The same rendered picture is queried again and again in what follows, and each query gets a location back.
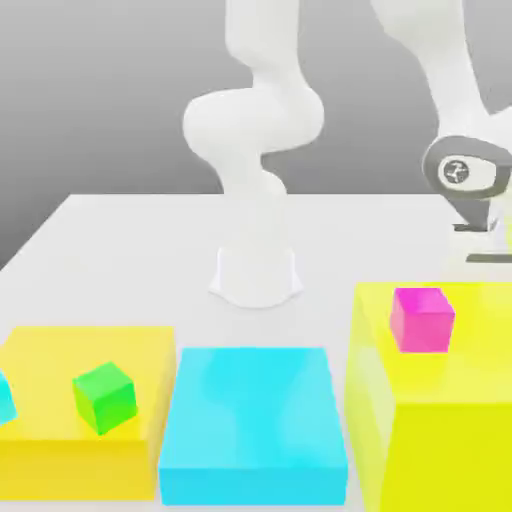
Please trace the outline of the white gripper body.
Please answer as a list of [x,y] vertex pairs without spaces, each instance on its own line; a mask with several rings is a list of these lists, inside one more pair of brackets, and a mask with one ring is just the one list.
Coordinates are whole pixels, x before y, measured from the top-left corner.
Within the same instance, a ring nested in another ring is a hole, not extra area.
[[454,233],[449,239],[447,280],[512,283],[512,249],[492,233]]

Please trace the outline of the small magenta cube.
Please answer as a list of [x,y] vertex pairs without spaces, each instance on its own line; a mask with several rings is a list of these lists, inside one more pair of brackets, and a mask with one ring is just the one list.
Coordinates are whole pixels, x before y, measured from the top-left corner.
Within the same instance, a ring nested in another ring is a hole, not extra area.
[[397,287],[390,329],[402,353],[446,353],[455,310],[438,287]]

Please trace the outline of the small green cube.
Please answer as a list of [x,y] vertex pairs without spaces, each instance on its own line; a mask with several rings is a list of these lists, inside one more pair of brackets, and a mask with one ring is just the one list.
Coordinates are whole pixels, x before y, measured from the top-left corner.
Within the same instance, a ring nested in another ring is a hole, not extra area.
[[134,382],[113,362],[73,378],[72,390],[80,417],[97,435],[106,434],[138,412]]

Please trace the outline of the small cyan cube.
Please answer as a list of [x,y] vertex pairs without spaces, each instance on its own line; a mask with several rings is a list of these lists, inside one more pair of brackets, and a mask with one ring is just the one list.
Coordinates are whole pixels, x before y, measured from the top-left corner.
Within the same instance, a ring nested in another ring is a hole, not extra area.
[[17,410],[7,377],[0,371],[0,426],[17,418]]

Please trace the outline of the large lime yellow box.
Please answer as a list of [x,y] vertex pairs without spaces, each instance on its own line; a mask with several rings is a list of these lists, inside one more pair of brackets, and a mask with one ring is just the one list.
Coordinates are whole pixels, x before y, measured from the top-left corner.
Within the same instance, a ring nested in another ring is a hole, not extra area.
[[344,415],[365,512],[512,512],[512,283],[445,282],[449,349],[405,353],[355,288]]

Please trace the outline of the large cyan box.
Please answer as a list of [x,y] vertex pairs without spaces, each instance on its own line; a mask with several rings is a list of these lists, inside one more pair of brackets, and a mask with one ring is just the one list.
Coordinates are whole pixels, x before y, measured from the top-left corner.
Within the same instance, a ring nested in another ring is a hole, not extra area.
[[348,459],[325,350],[184,349],[158,473],[167,506],[344,504]]

